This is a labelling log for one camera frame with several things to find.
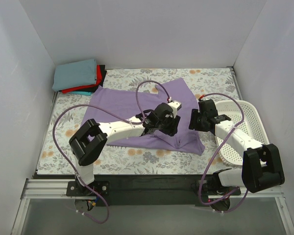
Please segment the purple t shirt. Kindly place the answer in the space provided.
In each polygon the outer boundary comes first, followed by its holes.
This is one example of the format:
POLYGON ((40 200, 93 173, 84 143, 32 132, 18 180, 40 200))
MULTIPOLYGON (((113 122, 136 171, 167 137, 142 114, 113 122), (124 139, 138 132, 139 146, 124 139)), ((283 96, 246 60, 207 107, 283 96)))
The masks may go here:
POLYGON ((189 129, 191 111, 197 108, 198 104, 184 79, 179 78, 156 88, 158 90, 157 94, 139 93, 138 95, 131 91, 98 88, 89 102, 93 106, 96 105, 97 108, 87 108, 82 121, 85 122, 92 118, 96 122, 117 121, 117 118, 101 111, 101 108, 124 119, 128 119, 140 113, 138 105, 141 105, 143 110, 155 109, 157 105, 164 102, 167 96, 170 95, 173 100, 179 101, 182 104, 181 109, 178 111, 178 115, 181 117, 178 130, 173 137, 156 131, 152 135, 118 140, 112 142, 111 145, 163 149, 201 155, 205 147, 199 138, 199 133, 189 129))

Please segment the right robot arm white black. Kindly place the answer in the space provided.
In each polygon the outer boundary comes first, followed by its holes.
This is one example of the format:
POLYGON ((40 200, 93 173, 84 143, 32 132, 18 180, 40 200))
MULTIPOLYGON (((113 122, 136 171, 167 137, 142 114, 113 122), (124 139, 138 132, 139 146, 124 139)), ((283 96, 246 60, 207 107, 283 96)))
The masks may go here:
POLYGON ((213 173, 205 183, 207 189, 221 195, 230 187, 245 187, 256 193, 284 184, 284 171, 276 145, 264 144, 238 129, 229 116, 217 110, 213 100, 199 99, 198 106, 191 112, 189 129, 211 132, 230 145, 243 160, 241 169, 213 173))

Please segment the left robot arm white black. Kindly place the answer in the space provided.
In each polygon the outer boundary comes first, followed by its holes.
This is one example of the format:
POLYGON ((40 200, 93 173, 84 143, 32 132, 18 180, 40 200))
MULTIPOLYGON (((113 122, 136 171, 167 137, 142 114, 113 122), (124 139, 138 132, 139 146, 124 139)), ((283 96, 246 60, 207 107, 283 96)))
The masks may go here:
POLYGON ((159 104, 155 110, 147 110, 146 119, 139 114, 125 121, 87 120, 69 140, 76 162, 78 191, 85 196, 94 192, 93 163, 99 158, 105 145, 126 138, 151 135, 155 131, 172 137, 177 133, 180 121, 177 113, 181 107, 182 104, 174 100, 159 104))

